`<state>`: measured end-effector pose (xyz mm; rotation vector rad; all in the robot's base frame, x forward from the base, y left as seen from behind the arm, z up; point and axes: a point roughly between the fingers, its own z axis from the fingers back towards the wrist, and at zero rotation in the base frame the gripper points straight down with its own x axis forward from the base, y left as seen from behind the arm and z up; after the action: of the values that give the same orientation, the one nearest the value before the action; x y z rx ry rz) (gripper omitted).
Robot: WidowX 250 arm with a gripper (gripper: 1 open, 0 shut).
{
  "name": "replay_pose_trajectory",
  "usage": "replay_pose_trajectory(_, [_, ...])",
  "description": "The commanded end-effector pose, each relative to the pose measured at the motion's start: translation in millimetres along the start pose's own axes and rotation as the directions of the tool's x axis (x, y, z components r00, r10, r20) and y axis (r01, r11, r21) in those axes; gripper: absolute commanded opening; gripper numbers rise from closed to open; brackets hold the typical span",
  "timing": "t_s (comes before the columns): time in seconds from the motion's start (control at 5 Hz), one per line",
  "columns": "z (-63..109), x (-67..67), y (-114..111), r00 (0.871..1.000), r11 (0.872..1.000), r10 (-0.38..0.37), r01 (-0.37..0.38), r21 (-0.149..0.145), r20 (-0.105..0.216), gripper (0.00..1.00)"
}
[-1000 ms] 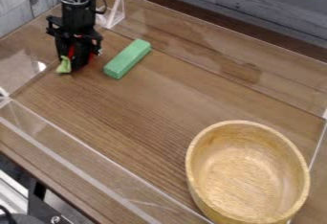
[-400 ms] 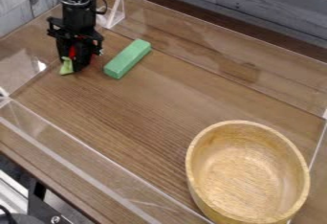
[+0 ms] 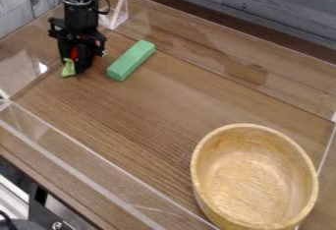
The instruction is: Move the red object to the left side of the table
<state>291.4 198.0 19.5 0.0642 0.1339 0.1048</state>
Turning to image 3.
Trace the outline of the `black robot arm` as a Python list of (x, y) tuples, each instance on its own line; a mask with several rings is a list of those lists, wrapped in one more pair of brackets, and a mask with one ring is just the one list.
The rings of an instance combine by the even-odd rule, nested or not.
[(107, 15), (110, 9), (101, 11), (98, 3), (99, 0), (62, 0), (63, 18), (47, 19), (47, 35), (57, 40), (63, 78), (83, 73), (94, 57), (105, 56), (106, 37), (98, 32), (98, 16)]

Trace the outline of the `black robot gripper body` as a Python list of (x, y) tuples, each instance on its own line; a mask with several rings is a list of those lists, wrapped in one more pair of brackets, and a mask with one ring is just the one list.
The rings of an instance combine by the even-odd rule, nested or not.
[(59, 40), (61, 38), (71, 39), (73, 43), (85, 43), (89, 45), (97, 45), (105, 48), (106, 37), (94, 30), (74, 30), (65, 26), (62, 19), (50, 17), (47, 19), (49, 30), (47, 36)]

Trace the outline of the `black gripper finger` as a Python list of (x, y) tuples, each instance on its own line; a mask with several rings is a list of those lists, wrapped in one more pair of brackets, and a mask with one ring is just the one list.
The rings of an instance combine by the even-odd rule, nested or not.
[(105, 56), (105, 48), (97, 45), (78, 43), (75, 45), (75, 59), (74, 59), (74, 72), (83, 73), (93, 65), (95, 56)]
[(71, 58), (71, 49), (73, 49), (74, 43), (71, 39), (61, 38), (57, 41), (57, 49), (59, 54), (59, 60), (63, 63), (65, 59)]

